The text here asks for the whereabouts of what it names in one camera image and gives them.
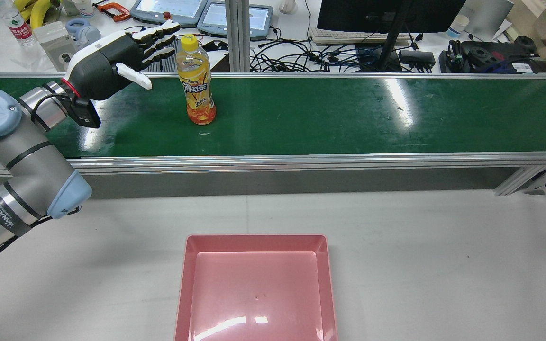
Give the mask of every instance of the green conveyor belt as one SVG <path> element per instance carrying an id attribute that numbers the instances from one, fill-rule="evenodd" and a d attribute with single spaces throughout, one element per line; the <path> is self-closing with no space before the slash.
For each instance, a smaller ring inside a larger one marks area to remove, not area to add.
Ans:
<path id="1" fill-rule="evenodd" d="M 46 82 L 0 78 L 19 97 Z M 177 78 L 97 103 L 100 129 L 48 133 L 67 158 L 546 151 L 546 80 L 214 78 L 218 115 L 186 117 Z"/>

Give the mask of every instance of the orange iced tea bottle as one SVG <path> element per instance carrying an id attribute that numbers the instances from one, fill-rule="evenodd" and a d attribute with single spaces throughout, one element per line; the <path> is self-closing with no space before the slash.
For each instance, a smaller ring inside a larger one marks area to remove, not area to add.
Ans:
<path id="1" fill-rule="evenodd" d="M 214 121 L 216 106 L 210 91 L 210 60 L 194 35 L 180 38 L 182 50 L 176 53 L 178 76 L 187 98 L 189 119 L 198 125 Z"/>

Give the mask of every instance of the tablet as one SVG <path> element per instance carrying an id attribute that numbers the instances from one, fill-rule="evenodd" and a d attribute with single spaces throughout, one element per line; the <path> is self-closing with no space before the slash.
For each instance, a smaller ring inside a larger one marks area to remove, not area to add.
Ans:
<path id="1" fill-rule="evenodd" d="M 250 40 L 267 38 L 273 7 L 250 5 Z M 206 7 L 197 23 L 197 29 L 211 36 L 227 37 L 227 13 L 225 2 L 208 0 Z"/>
<path id="2" fill-rule="evenodd" d="M 130 15 L 138 21 L 162 24 L 163 12 L 168 11 L 180 27 L 190 28 L 197 26 L 205 6 L 206 0 L 137 0 Z"/>

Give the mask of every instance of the monitor stand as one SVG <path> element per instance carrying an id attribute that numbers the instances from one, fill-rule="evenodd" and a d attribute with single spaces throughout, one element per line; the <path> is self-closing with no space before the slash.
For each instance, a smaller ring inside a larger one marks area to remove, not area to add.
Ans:
<path id="1" fill-rule="evenodd" d="M 408 17 L 408 13 L 410 12 L 410 7 L 412 7 L 413 2 L 414 0 L 403 0 L 399 5 L 399 11 L 397 11 L 395 17 L 393 18 L 393 23 L 391 24 L 391 28 L 387 34 L 385 45 L 383 45 L 381 50 L 381 57 L 376 62 L 376 71 L 389 72 L 390 64 L 392 64 L 394 61 L 399 63 L 399 59 L 397 59 L 397 57 L 392 57 L 391 54 L 394 53 L 393 50 L 395 49 L 397 36 L 405 25 L 406 18 Z"/>
<path id="2" fill-rule="evenodd" d="M 372 53 L 370 55 L 366 56 L 359 56 L 357 60 L 359 61 L 359 67 L 360 71 L 358 72 L 401 72 L 403 71 L 403 68 L 401 67 L 401 64 L 399 62 L 399 57 L 397 56 L 397 52 L 393 51 L 391 52 L 388 61 L 386 63 L 385 70 L 379 70 L 375 62 L 378 61 L 381 58 L 381 53 L 383 48 L 380 45 L 367 45 L 367 44 L 359 44 L 355 45 L 356 48 L 359 48 L 360 50 L 372 50 Z"/>

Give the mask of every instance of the yellow bottle cap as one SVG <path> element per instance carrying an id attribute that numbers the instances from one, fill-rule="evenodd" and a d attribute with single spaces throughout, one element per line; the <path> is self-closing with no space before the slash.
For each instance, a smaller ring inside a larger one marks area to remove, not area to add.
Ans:
<path id="1" fill-rule="evenodd" d="M 199 44 L 197 43 L 197 38 L 194 35 L 184 35 L 180 38 L 180 46 L 182 49 L 187 52 L 193 52 L 197 50 Z"/>

